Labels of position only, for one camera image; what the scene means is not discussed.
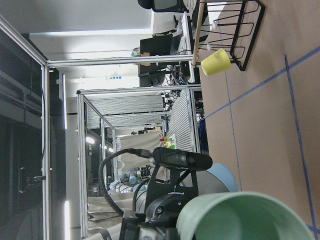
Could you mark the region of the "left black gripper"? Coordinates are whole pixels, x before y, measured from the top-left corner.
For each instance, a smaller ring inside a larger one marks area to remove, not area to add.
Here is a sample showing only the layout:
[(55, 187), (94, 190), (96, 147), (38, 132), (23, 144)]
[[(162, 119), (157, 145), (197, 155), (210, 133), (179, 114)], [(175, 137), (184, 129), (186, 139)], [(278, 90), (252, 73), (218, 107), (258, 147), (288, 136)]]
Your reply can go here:
[(179, 240), (177, 220), (190, 198), (167, 194), (154, 200), (145, 213), (125, 211), (119, 238), (121, 240)]

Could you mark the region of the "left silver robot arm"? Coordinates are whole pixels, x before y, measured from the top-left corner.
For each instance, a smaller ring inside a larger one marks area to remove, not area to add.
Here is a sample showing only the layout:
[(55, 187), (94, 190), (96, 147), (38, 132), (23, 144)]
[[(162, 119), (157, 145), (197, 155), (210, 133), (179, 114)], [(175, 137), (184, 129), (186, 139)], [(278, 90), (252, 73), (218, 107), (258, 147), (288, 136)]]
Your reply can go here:
[[(211, 168), (198, 171), (196, 175), (199, 195), (238, 191), (235, 176), (221, 163), (214, 163)], [(91, 221), (90, 235), (100, 233), (101, 238), (105, 239), (105, 229), (109, 229), (111, 238), (117, 240), (120, 228), (115, 229), (115, 226), (122, 222), (122, 217), (102, 197), (98, 198), (98, 202), (91, 204), (90, 211), (94, 218)]]

